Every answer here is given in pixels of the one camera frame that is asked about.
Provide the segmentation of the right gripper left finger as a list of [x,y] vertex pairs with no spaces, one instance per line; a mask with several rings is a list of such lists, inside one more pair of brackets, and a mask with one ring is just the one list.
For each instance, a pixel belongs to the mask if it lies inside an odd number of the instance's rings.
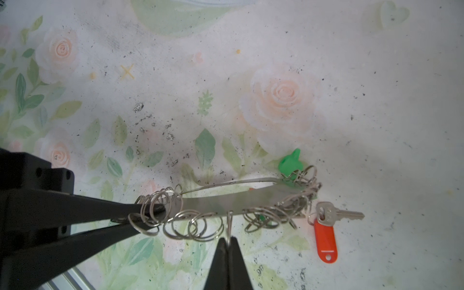
[[228,244],[224,238],[217,243],[204,290],[229,290]]

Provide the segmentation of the green key tag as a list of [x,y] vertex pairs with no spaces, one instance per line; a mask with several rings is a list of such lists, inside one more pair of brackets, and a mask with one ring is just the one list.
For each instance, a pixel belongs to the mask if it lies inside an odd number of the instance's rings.
[[300,153],[300,149],[295,149],[280,161],[277,168],[284,178],[294,181],[297,179],[298,174],[303,172],[303,163],[299,160]]

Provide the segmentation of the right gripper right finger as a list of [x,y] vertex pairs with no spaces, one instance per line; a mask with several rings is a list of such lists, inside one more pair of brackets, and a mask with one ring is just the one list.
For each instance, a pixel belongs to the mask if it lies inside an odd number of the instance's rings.
[[228,246],[228,289],[253,290],[238,240],[230,238]]

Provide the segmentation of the key with red tag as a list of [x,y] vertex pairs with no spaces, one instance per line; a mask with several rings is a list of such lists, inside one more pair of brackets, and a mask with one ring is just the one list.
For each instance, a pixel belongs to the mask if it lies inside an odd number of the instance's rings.
[[335,223],[342,219],[362,220],[365,215],[358,211],[340,210],[327,201],[317,203],[315,214],[312,226],[318,257],[324,263],[335,263],[338,259]]

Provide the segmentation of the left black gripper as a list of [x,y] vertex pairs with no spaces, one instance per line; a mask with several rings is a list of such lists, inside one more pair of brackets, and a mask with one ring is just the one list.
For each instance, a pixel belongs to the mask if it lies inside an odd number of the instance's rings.
[[2,290],[35,290],[140,233],[126,223],[69,236],[70,225],[149,214],[149,208],[143,210],[141,204],[115,203],[73,192],[71,170],[53,168],[29,153],[1,149]]

